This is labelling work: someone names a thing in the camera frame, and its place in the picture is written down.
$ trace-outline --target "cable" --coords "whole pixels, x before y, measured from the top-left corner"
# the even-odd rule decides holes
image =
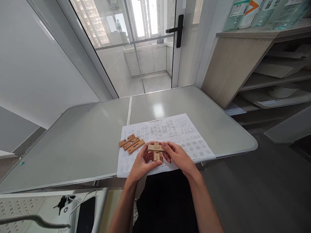
[[[69,199],[69,200],[72,200],[72,201],[75,201],[75,202],[77,202],[77,203],[80,203],[78,200],[73,199],[73,198],[71,198],[71,197],[68,197],[68,199]]]
[[[49,223],[39,215],[25,215],[25,216],[15,216],[15,217],[8,217],[5,219],[0,219],[0,225],[8,224],[12,222],[18,222],[22,220],[32,220],[35,221],[40,227],[43,228],[51,228],[51,229],[58,229],[58,228],[71,228],[70,224],[55,224]]]
[[[97,190],[98,190],[98,189],[94,189],[93,191],[87,193],[87,194],[85,195],[85,197],[83,198],[83,200],[79,203],[79,205],[77,205],[77,206],[70,212],[70,214],[69,214],[69,216],[68,216],[68,222],[69,222],[69,223],[70,223],[70,216],[71,216],[71,214],[72,214],[83,202],[85,202],[85,201],[87,201],[88,199],[90,199],[90,198],[96,196]],[[96,191],[95,195],[85,200],[86,196],[89,195],[89,194],[91,194],[91,193],[94,192],[94,191]]]

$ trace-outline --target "wooden puzzle piece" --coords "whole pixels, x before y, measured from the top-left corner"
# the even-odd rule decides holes
[[[124,146],[123,146],[123,149],[124,150],[127,150],[128,148],[130,148],[134,143],[137,143],[139,141],[139,137],[135,137],[132,141],[129,141],[128,143],[126,143]]]
[[[162,152],[154,151],[153,152],[153,161],[160,160],[163,162],[163,155]]]
[[[159,146],[159,147],[156,148],[155,145],[148,145],[148,151],[159,151],[159,152],[164,152],[165,151],[163,149],[163,147],[161,145],[159,145],[159,143],[156,146]]]
[[[124,146],[126,143],[130,142],[131,140],[133,140],[135,138],[135,135],[132,134],[130,136],[127,137],[127,139],[122,140],[121,142],[119,142],[119,147]]]
[[[140,148],[142,145],[145,144],[145,141],[144,140],[140,140],[138,141],[137,143],[135,144],[132,144],[132,146],[130,148],[127,149],[127,152],[129,154],[132,154],[135,150],[137,150],[138,148]]]

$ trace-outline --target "black pants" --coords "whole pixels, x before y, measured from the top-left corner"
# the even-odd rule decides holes
[[[137,232],[199,232],[188,179],[181,170],[150,175],[137,201]]]

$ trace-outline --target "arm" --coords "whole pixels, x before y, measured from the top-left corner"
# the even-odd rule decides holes
[[[150,170],[162,164],[161,161],[154,161],[148,163],[153,159],[153,153],[148,153],[148,145],[154,144],[154,142],[146,143],[141,151],[138,153],[131,172],[126,179],[123,192],[121,194],[120,201],[117,209],[113,215],[109,233],[127,233],[130,229],[131,215],[133,211],[133,203],[135,198],[135,192],[138,181],[146,175]]]
[[[194,162],[183,148],[177,144],[162,142],[162,147],[166,151],[163,153],[165,159],[168,162],[172,160],[182,170],[189,181],[199,231],[222,233],[223,229],[214,209],[213,202],[205,186],[203,177]]]

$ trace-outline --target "white cabinet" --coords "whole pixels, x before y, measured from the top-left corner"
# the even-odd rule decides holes
[[[153,49],[139,50],[139,59],[142,65],[142,73],[152,73],[155,71]]]
[[[152,49],[155,72],[166,70],[166,46]]]
[[[138,60],[142,69],[142,74],[152,73],[157,71],[167,70],[173,62],[173,49],[166,45],[161,45],[153,48],[138,49]],[[139,68],[134,51],[124,53],[127,64],[129,66],[131,76],[139,75]]]
[[[139,75],[139,68],[135,52],[125,53],[125,58],[129,66],[131,76]]]

